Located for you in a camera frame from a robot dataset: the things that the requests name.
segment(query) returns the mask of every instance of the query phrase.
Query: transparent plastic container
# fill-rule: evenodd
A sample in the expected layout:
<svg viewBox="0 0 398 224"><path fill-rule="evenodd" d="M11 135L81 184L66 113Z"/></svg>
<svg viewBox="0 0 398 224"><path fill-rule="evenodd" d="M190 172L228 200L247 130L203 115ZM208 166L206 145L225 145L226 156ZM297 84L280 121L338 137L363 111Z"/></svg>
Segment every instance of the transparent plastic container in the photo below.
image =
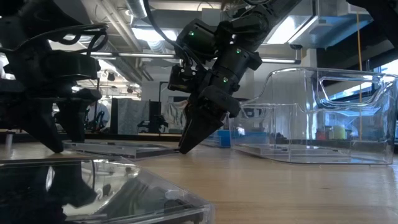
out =
<svg viewBox="0 0 398 224"><path fill-rule="evenodd" d="M0 180L0 223L214 223L211 203L123 158L0 164Z"/></svg>
<svg viewBox="0 0 398 224"><path fill-rule="evenodd" d="M232 148L294 163L391 164L397 76L288 68L231 120Z"/></svg>

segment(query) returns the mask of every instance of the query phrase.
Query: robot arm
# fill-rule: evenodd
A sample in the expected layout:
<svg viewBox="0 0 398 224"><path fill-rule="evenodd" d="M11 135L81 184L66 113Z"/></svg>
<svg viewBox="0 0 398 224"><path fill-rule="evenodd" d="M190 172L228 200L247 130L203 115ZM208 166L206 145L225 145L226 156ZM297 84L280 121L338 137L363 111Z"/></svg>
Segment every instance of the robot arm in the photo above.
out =
<svg viewBox="0 0 398 224"><path fill-rule="evenodd" d="M70 139L84 141L86 107L101 94L89 89L73 93L72 86L77 80L97 79L100 65L90 52L105 45L108 26L90 24L80 0L0 0L0 16L0 52L9 61L4 70L16 78L0 80L7 87L0 90L6 119L54 152L62 152L52 117L56 103L57 120ZM74 38L65 39L68 34ZM82 35L93 37L87 49L64 52L49 44L49 40L75 44Z"/></svg>
<svg viewBox="0 0 398 224"><path fill-rule="evenodd" d="M276 12L271 4L260 4L231 22L220 22L214 30L201 20L194 20L178 35L176 54L184 59L183 66L172 68L168 88L190 93L184 109L187 123L179 143L186 154L197 144L222 127L229 114L234 118L240 111L232 94L239 90L239 81L248 68L256 70L262 63L257 48L271 29L298 3L282 1ZM144 1L148 18L149 4ZM191 60L195 61L193 69ZM210 69L203 64L217 58Z"/></svg>

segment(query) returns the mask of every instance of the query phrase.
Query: cable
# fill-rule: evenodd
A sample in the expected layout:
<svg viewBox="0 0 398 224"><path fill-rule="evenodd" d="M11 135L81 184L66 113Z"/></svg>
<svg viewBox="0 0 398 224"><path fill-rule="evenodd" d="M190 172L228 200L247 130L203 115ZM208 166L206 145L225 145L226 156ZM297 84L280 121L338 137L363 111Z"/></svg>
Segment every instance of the cable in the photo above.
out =
<svg viewBox="0 0 398 224"><path fill-rule="evenodd" d="M80 37L81 37L81 35L78 34L72 40L61 39L58 42L60 42L63 45L73 45L73 44L77 43L80 40Z"/></svg>
<svg viewBox="0 0 398 224"><path fill-rule="evenodd" d="M156 24L155 19L152 15L152 12L150 11L150 6L149 6L149 2L148 0L143 0L144 2L144 7L145 7L145 12L147 13L147 17L149 22L152 24L152 27L154 28L154 30L161 36L163 37L164 40L166 40L169 44L171 44L174 48L181 50L181 52L183 52L183 61L185 63L189 62L188 59L188 55L186 53L186 51L184 51L184 49L182 49L181 46L179 46L175 41L170 40L164 33L163 31L160 29L160 27Z"/></svg>
<svg viewBox="0 0 398 224"><path fill-rule="evenodd" d="M204 66L201 64L199 58L187 47L184 46L183 49L191 56L191 58L195 61L195 63L200 67L201 70L206 70Z"/></svg>
<svg viewBox="0 0 398 224"><path fill-rule="evenodd" d="M208 2L208 1L201 1L197 7L197 11L199 11L199 7L201 6L202 3L207 3L212 9L214 9L214 7Z"/></svg>
<svg viewBox="0 0 398 224"><path fill-rule="evenodd" d="M94 160L91 161L91 165L93 166L93 190L95 190L95 164L94 164Z"/></svg>
<svg viewBox="0 0 398 224"><path fill-rule="evenodd" d="M251 6L258 6L260 4L268 3L270 0L263 0L263 1L252 1L252 0L243 0L246 4Z"/></svg>
<svg viewBox="0 0 398 224"><path fill-rule="evenodd" d="M26 40L25 42L21 43L15 49L5 49L0 48L0 53L14 53L19 50L23 50L25 47L29 46L29 44L35 40L39 39L51 39L55 34L75 34L79 35L84 33L85 31L89 32L88 30L100 29L100 31L90 31L90 32L101 32L101 34L106 33L105 30L108 28L108 25L105 23L97 23L97 24L88 24L88 25L78 25L78 26L71 26L71 27L62 27L59 29L51 30L48 32L44 32L39 34L35 37Z"/></svg>
<svg viewBox="0 0 398 224"><path fill-rule="evenodd" d="M104 38L101 40L101 42L96 47L94 47L95 43L102 35L104 36ZM98 31L98 33L92 38L92 40L88 44L87 49L76 50L74 52L76 52L76 53L86 52L87 56L90 56L92 52L101 50L105 46L107 41L108 41L108 35L106 35L106 32Z"/></svg>

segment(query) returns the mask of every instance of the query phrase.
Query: ceiling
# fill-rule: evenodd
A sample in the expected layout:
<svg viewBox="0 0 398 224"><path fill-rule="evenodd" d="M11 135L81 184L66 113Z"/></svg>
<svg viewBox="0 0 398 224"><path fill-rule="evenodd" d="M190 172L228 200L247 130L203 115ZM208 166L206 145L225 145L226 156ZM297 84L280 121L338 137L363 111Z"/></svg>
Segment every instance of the ceiling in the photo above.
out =
<svg viewBox="0 0 398 224"><path fill-rule="evenodd" d="M119 52L119 53L131 53L131 52L143 52L143 53L167 53L173 54L173 47L166 43L164 40L157 40L157 34L152 30L152 27L147 18L134 18L131 20L131 13L128 10L126 1L139 1L139 0L81 0L83 5L86 7L86 11L93 22L105 22L109 25L108 33L108 45L104 47L102 52ZM284 0L271 0L270 4L273 5L277 10L277 7L283 3ZM292 10L289 15L284 17L287 20L290 17L294 24L294 32L297 34L306 24L308 24L314 17L326 18L326 22L333 25L328 26L328 29L332 30L333 33L341 32L343 35L340 39L344 39L346 36L352 34L347 32L346 29L341 28L347 26L348 22L352 25L353 17L347 16L349 13L346 12L345 7L338 9L341 2L344 0L329 0L327 5L320 5L317 9L315 4L316 0L301 0L297 7ZM330 8L330 2L334 2L333 6L336 9L327 11L324 8ZM150 0L149 4L153 8L152 15L156 20L158 26L169 36L172 35L174 38L178 33L192 20L201 19L211 26L217 26L220 21L231 20L231 17L238 9L243 9L246 5L242 4L241 0L212 0L212 1L187 1L187 0ZM368 21L369 17L363 17L364 20ZM264 45L261 45L258 52L262 57L270 58L296 58L297 52L290 48L287 44L286 39L280 45L269 45L271 35L275 33L278 27L281 27L282 22L272 30L268 36ZM329 33L319 32L325 31L325 29L319 29L319 23L315 22L311 26L307 27L306 32L301 33L301 38L297 38L294 44L302 44L304 47L323 47L322 45L331 45L330 42L317 42L309 40L323 39L322 36L328 36ZM52 43L53 48L60 48L65 50L64 47ZM86 47L86 44L77 44L68 46L74 50ZM171 67L179 60L176 59L154 59L154 58L132 58L132 57L116 57L113 60L104 60L103 62L108 63L110 68L104 68L99 74L101 77L100 85L114 85L118 88L118 92L126 92L126 87L135 83L141 85L142 82L153 82L153 81L167 81ZM116 79L114 84L107 79L107 73L109 70L116 72ZM135 94L140 95L139 89L134 90Z"/></svg>

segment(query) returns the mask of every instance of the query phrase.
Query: wooden table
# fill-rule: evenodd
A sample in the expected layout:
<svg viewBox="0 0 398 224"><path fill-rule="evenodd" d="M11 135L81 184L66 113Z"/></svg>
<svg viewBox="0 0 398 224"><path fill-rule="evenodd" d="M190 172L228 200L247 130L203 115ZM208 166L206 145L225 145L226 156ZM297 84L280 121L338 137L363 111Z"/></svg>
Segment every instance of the wooden table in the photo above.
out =
<svg viewBox="0 0 398 224"><path fill-rule="evenodd" d="M80 156L53 155L40 144L16 144L14 151L19 158L29 151L35 157ZM187 155L137 164L214 203L219 224L398 223L397 163L292 165L198 146Z"/></svg>

